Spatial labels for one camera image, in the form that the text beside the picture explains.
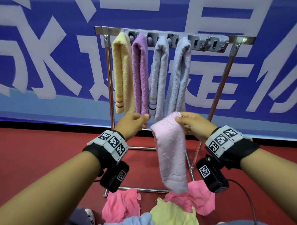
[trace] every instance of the qr code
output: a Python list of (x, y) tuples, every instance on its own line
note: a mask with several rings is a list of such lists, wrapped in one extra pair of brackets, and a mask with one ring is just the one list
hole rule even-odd
[(110, 134), (103, 133), (98, 138), (106, 141), (110, 136), (111, 136)]
[(223, 133), (225, 135), (227, 135), (228, 137), (234, 137), (235, 135), (237, 135), (238, 133), (236, 133), (233, 129), (229, 128), (228, 130), (223, 131)]
[(121, 172), (120, 172), (119, 175), (117, 176), (117, 179), (118, 179), (120, 182), (122, 182), (123, 179), (125, 178), (126, 174), (127, 174), (126, 172), (124, 172), (123, 170), (121, 170)]
[(120, 143), (120, 141), (119, 141), (115, 136), (113, 136), (111, 139), (109, 139), (108, 143), (109, 143), (113, 148), (115, 148), (115, 147)]
[(220, 146), (222, 146), (223, 144), (225, 144), (225, 143), (228, 141), (228, 139), (227, 139), (224, 135), (222, 135), (222, 134), (220, 134), (219, 136), (217, 136), (214, 140), (215, 140)]
[(219, 146), (214, 141), (212, 141), (208, 147), (213, 153), (219, 149)]
[(202, 176), (203, 178), (206, 178), (208, 175), (210, 175), (210, 171), (209, 171), (209, 169), (207, 168), (206, 165), (204, 165), (203, 167), (201, 167), (201, 168), (199, 169), (199, 171), (200, 171), (201, 176)]
[(124, 152), (125, 152), (125, 148), (122, 144), (120, 144), (117, 148), (116, 148), (116, 152), (118, 153), (119, 156), (121, 156)]

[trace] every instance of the person's left hand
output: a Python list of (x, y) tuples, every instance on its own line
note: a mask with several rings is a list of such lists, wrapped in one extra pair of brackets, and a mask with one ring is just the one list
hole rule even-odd
[(142, 128), (146, 129), (148, 127), (149, 114), (141, 115), (139, 113), (130, 113), (123, 116), (116, 127), (116, 131), (120, 132), (125, 141), (130, 140), (134, 137), (138, 131)]

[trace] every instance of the forearm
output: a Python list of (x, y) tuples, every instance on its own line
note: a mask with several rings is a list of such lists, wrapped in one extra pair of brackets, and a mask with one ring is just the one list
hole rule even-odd
[(258, 149), (241, 169), (297, 223), (297, 164)]
[(100, 170), (90, 152), (78, 154), (3, 205), (1, 224), (64, 224)]

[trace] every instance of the hand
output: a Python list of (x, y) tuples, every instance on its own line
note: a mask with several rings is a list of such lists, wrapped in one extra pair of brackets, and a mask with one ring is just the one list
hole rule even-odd
[(140, 115), (139, 113), (129, 113), (123, 116), (114, 128), (120, 132), (125, 141), (134, 137), (138, 131), (148, 127), (149, 114)]
[(186, 134), (194, 135), (205, 143), (212, 132), (217, 128), (212, 122), (197, 113), (181, 112), (182, 117), (176, 117), (179, 124), (184, 125)]

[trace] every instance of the shoe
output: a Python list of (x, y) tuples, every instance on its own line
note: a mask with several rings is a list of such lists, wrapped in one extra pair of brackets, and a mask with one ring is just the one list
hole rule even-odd
[(95, 225), (95, 217), (93, 211), (91, 209), (85, 209), (85, 211), (88, 214), (88, 217), (90, 218), (90, 224)]

